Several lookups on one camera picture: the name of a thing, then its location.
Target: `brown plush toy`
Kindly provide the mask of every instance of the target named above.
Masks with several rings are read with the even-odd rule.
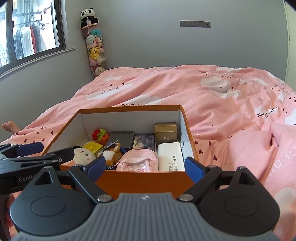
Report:
[[[122,154],[120,152],[120,143],[115,143],[114,146],[109,147],[108,149],[103,151],[103,157],[106,159],[106,166],[112,167],[115,165],[122,157]]]

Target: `crocheted strawberry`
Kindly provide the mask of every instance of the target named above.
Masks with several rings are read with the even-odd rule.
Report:
[[[104,129],[95,130],[92,134],[92,138],[97,143],[105,146],[107,143],[107,140],[109,139],[109,135]]]

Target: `gray wall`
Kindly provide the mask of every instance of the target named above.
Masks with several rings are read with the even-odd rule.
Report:
[[[91,0],[111,68],[209,64],[256,67],[285,79],[282,0]],[[180,20],[212,28],[181,28]]]
[[[20,128],[34,121],[49,107],[70,99],[91,82],[85,40],[80,31],[80,12],[89,4],[62,0],[67,48],[71,52],[55,55],[27,65],[0,78],[0,125],[14,120]],[[10,134],[0,128],[0,142]]]

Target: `window sill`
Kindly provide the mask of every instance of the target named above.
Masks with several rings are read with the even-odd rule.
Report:
[[[27,66],[27,65],[29,65],[29,64],[32,64],[32,63],[34,63],[34,62],[37,62],[37,61],[39,61],[39,60],[43,60],[43,59],[46,59],[46,58],[48,58],[48,57],[51,57],[51,56],[54,56],[54,55],[57,55],[57,54],[61,54],[61,53],[65,53],[65,52],[70,52],[70,51],[73,51],[73,50],[75,50],[75,48],[64,49],[64,50],[60,50],[60,51],[57,51],[57,52],[54,52],[54,53],[50,53],[50,54],[47,54],[47,55],[41,56],[41,57],[39,57],[39,58],[36,58],[36,59],[30,60],[30,61],[28,61],[28,62],[26,62],[26,63],[20,64],[20,65],[14,67],[14,68],[12,68],[12,69],[10,69],[10,70],[8,70],[8,71],[2,73],[2,74],[0,74],[0,78],[4,77],[4,76],[7,75],[7,74],[12,73],[12,72],[15,71],[15,70],[18,70],[18,69],[20,69],[20,68],[23,68],[23,67],[25,67],[25,66]]]

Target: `window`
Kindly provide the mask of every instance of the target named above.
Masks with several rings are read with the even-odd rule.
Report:
[[[60,0],[8,0],[0,7],[0,74],[65,48]]]

